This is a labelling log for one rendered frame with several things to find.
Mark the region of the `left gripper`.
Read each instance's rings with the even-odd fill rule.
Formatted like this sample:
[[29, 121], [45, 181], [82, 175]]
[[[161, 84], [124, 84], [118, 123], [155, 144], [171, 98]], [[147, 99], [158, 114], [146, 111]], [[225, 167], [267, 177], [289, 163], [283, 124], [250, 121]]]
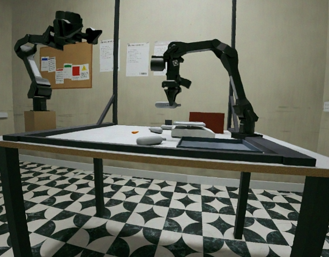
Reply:
[[181, 92], [181, 87], [179, 87], [178, 83], [175, 82], [179, 73], [180, 72], [177, 70], [167, 71], [167, 80], [162, 82], [162, 88], [168, 87], [167, 89], [164, 89], [164, 91], [170, 106], [173, 106], [173, 102], [175, 102], [177, 94]]

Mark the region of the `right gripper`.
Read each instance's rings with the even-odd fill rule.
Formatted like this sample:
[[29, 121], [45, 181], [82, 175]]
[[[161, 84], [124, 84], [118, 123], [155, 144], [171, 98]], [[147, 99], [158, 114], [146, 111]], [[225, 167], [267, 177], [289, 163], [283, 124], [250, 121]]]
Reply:
[[57, 38], [62, 39], [64, 43], [75, 44], [87, 40], [88, 44], [98, 44], [98, 38], [102, 34], [102, 30], [87, 28], [86, 33], [82, 33], [83, 24], [70, 23], [67, 20], [56, 18], [53, 21], [54, 32]]

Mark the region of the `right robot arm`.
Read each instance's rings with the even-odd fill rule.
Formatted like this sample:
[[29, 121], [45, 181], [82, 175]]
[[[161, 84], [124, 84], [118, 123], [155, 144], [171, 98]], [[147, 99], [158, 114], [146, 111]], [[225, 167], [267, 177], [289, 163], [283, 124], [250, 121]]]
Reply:
[[[70, 23], [82, 24], [83, 22], [83, 19], [80, 18], [80, 14], [70, 11], [56, 11], [55, 19], [56, 18], [68, 20]], [[61, 38], [57, 38], [55, 34], [50, 32], [55, 33], [54, 27], [49, 25], [43, 35], [26, 34], [25, 37], [18, 40], [14, 46], [15, 53], [24, 61], [27, 72], [32, 81], [30, 89], [27, 93], [28, 99], [33, 99], [33, 110], [30, 111], [50, 111], [47, 110], [46, 99], [51, 99], [52, 93], [49, 80], [42, 78], [33, 58], [37, 52], [37, 44], [49, 46], [61, 51], [63, 51], [64, 45], [67, 45], [67, 43], [64, 43]], [[25, 45], [27, 42], [35, 44], [34, 47]]]

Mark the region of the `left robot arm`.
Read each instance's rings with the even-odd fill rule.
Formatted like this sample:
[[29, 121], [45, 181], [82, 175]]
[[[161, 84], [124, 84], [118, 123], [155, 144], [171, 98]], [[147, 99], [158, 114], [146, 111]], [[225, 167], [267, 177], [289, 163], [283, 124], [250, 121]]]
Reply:
[[[151, 71], [163, 71], [166, 69], [166, 62], [167, 71], [180, 71], [180, 63], [184, 62], [184, 59], [181, 56], [193, 52], [210, 50], [221, 60], [223, 67], [229, 74], [236, 99], [236, 103], [233, 105], [234, 113], [240, 120], [239, 132], [237, 133], [246, 135], [256, 134], [254, 133], [255, 122], [257, 122], [259, 117], [253, 111], [251, 103], [245, 96], [245, 91], [238, 70], [238, 52], [236, 49], [233, 49], [218, 39], [190, 43], [172, 41], [168, 44], [168, 49], [164, 52], [163, 56], [152, 55], [150, 63]], [[246, 118], [247, 120], [243, 120]]]

